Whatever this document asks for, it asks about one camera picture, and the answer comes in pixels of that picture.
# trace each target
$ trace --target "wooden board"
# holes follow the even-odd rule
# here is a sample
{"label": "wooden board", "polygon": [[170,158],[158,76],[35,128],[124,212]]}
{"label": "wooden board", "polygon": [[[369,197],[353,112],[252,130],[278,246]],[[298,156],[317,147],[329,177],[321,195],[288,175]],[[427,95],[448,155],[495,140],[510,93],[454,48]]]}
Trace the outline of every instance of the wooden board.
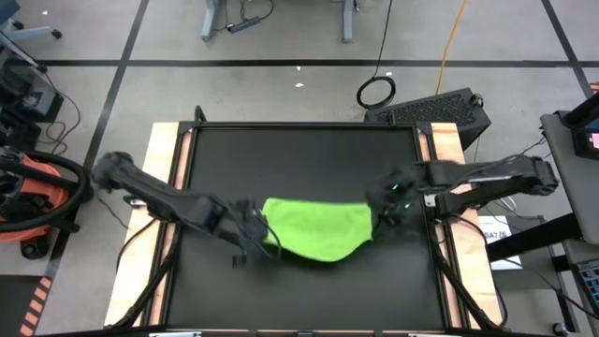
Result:
{"label": "wooden board", "polygon": [[[146,153],[146,160],[143,165],[144,171],[165,182],[168,180],[168,175],[170,173],[177,138],[177,129],[178,123],[156,123],[153,125],[153,131]],[[461,150],[457,127],[453,124],[433,124],[432,130],[437,158],[463,163],[464,157]],[[178,188],[181,188],[183,183],[183,168],[185,167],[187,160],[187,151],[185,149],[188,145],[189,138],[183,138],[182,158],[178,164],[180,169],[178,169],[175,182],[175,185]],[[424,159],[428,160],[430,157],[425,137],[420,137],[420,146]],[[458,189],[463,191],[467,188],[469,187],[461,186]],[[473,223],[478,224],[475,210],[469,210],[463,216]],[[149,220],[150,217],[145,212],[145,209],[133,211],[127,238],[137,232],[139,228],[146,225]],[[495,287],[490,272],[484,241],[476,231],[463,223],[452,225],[452,233],[455,240],[458,263],[460,265],[460,274],[465,287],[491,320],[496,323],[501,322],[501,310],[495,294]],[[125,251],[121,261],[121,268],[117,272],[112,291],[106,324],[114,323],[120,319],[131,304],[137,299],[139,292],[147,284],[157,235],[158,225],[154,225],[132,242]],[[165,252],[168,250],[171,238],[172,227],[168,229],[162,256],[164,256]],[[442,245],[442,250],[445,254],[446,247],[444,244]],[[459,327],[460,313],[456,295],[447,280],[446,292],[451,324],[453,327]],[[152,324],[158,323],[160,309],[163,305],[163,294],[164,281],[154,294],[153,311],[151,314]],[[471,319],[471,324],[475,326],[473,319]]]}

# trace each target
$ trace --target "orange vacuum cleaner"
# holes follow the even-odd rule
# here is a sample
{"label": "orange vacuum cleaner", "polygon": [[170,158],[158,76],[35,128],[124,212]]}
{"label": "orange vacuum cleaner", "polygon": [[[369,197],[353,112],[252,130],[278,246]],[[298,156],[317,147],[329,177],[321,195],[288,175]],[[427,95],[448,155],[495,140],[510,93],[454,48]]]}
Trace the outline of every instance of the orange vacuum cleaner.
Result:
{"label": "orange vacuum cleaner", "polygon": [[[75,173],[76,182],[56,167]],[[92,198],[87,171],[63,157],[41,152],[0,148],[0,242],[20,242],[25,258],[44,257],[52,227],[71,233],[79,226],[66,218]]]}

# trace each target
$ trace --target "green fabric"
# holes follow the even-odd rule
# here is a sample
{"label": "green fabric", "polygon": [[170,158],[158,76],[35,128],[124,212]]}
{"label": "green fabric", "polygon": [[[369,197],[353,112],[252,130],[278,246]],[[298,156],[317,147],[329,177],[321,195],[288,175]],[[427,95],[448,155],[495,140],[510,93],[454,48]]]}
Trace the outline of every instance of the green fabric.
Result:
{"label": "green fabric", "polygon": [[[372,239],[366,203],[269,198],[262,213],[284,249],[318,261],[341,260]],[[271,233],[265,243],[277,244]]]}

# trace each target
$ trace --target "wooden table frame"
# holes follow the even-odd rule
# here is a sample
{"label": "wooden table frame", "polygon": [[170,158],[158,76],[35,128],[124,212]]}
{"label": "wooden table frame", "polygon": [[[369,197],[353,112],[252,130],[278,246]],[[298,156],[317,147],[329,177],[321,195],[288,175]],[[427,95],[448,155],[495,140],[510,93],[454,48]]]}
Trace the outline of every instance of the wooden table frame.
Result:
{"label": "wooden table frame", "polygon": [[[154,123],[148,150],[142,169],[152,174],[154,177],[168,182],[169,177],[176,188],[182,188],[184,183],[184,173],[187,167],[187,154],[192,142],[192,132],[187,131],[182,135],[180,147],[176,149],[179,123]],[[464,162],[463,152],[458,137],[458,130],[454,124],[431,124],[432,139],[436,159],[453,160]],[[424,134],[419,135],[420,149],[424,160],[430,160],[429,144]],[[181,154],[178,163],[173,163],[173,157],[177,151]],[[459,191],[467,190],[469,186],[463,185],[457,188]],[[471,222],[478,224],[477,213],[475,210],[468,210],[463,217]],[[140,228],[145,226],[152,218],[147,214],[145,208],[133,210],[129,221],[129,229],[125,239],[128,240]],[[137,299],[139,292],[149,281],[150,273],[154,264],[154,252],[158,248],[160,225],[156,222],[144,233],[139,235],[134,242],[124,251],[120,268],[117,271],[110,305],[107,312],[105,324],[113,324],[118,321],[131,304]],[[170,242],[174,233],[174,225],[169,224],[163,230],[164,238],[161,244],[161,257],[164,258],[170,247]],[[454,252],[459,266],[459,273],[462,283],[468,289],[470,294],[476,300],[481,309],[487,313],[488,317],[499,324],[502,320],[502,314],[495,293],[489,259],[483,238],[467,224],[462,222],[451,226],[453,241],[445,241],[441,244],[444,255],[447,255],[447,245],[453,243]],[[438,227],[437,234],[443,238],[443,230]],[[160,323],[160,316],[163,312],[163,303],[165,302],[166,279],[163,278],[156,289],[152,308],[148,314],[148,324],[155,325]],[[445,279],[446,305],[449,311],[449,324],[451,327],[463,327],[463,322],[476,328],[476,323],[468,315],[464,317],[456,298],[456,293],[451,284]]]}

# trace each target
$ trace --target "vacuum hose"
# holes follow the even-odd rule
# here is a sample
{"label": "vacuum hose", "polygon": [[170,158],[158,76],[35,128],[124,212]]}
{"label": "vacuum hose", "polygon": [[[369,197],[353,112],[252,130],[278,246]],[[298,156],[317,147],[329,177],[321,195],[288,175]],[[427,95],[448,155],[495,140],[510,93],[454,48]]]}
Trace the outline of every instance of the vacuum hose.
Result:
{"label": "vacuum hose", "polygon": [[[61,156],[54,154],[46,154],[38,151],[22,151],[30,158],[35,159],[42,163],[51,163],[56,166],[68,169],[77,175],[78,181],[74,183],[76,185],[75,192],[72,196],[62,205],[58,206],[45,214],[42,214],[36,218],[28,219],[19,222],[3,222],[0,224],[0,233],[16,232],[21,230],[33,229],[51,224],[52,221],[60,218],[64,218],[69,212],[75,210],[83,200],[87,197],[88,189],[90,186],[90,175],[81,165],[65,159]],[[44,183],[52,184],[52,177],[48,173],[39,171],[34,168],[30,168],[22,163],[0,158],[0,169],[8,172],[13,172],[18,175],[22,175],[24,178],[30,178],[40,180]]]}

